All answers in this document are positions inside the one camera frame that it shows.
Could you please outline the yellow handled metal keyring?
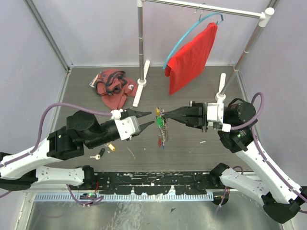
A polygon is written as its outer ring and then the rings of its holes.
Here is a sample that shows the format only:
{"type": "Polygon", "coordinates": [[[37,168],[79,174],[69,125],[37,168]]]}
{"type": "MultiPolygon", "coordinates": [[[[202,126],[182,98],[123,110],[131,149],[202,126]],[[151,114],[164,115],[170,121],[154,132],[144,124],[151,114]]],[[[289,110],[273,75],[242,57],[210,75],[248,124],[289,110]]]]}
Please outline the yellow handled metal keyring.
{"type": "Polygon", "coordinates": [[[164,109],[160,107],[156,107],[155,109],[155,118],[157,116],[160,116],[164,120],[164,126],[162,128],[159,128],[159,135],[158,139],[161,139],[163,142],[163,145],[161,146],[162,149],[165,149],[165,143],[168,141],[168,127],[167,127],[167,118],[164,117],[164,109]]]}

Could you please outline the green tagged single key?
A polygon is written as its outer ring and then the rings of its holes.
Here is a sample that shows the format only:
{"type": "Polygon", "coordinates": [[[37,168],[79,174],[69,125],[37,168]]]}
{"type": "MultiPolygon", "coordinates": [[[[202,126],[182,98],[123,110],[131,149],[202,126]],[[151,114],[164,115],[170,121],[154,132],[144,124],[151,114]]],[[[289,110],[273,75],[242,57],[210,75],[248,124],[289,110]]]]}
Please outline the green tagged single key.
{"type": "Polygon", "coordinates": [[[157,121],[157,125],[158,125],[159,128],[162,128],[164,126],[164,120],[163,120],[162,117],[157,116],[156,121],[157,121]]]}

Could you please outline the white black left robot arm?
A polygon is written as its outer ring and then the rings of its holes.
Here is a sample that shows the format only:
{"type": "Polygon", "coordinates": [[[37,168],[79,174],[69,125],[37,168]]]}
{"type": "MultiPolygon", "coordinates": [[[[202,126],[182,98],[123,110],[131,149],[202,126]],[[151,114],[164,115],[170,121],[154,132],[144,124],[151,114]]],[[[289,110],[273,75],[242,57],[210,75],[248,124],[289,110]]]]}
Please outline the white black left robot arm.
{"type": "Polygon", "coordinates": [[[153,121],[140,125],[138,118],[150,112],[119,110],[112,118],[99,123],[94,114],[77,111],[67,117],[66,125],[49,134],[34,147],[17,154],[0,154],[0,187],[7,191],[22,191],[41,184],[67,184],[85,190],[94,188],[94,169],[52,168],[51,163],[84,155],[84,149],[94,149],[115,140],[130,140],[138,136],[153,121]]]}

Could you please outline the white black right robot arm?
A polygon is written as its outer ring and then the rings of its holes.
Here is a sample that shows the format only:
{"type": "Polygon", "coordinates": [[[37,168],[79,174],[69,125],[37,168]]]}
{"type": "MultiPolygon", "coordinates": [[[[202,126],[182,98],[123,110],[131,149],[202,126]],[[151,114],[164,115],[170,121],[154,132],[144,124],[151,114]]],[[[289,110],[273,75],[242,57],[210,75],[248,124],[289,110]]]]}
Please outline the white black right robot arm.
{"type": "Polygon", "coordinates": [[[216,129],[222,145],[243,160],[261,181],[256,182],[219,163],[210,171],[211,185],[244,193],[262,205],[269,217],[283,224],[301,211],[307,201],[307,188],[288,177],[261,146],[252,129],[258,115],[253,104],[239,98],[228,106],[224,106],[222,100],[215,103],[191,101],[189,106],[163,113],[164,118],[188,127],[202,131],[209,126],[216,129]]]}

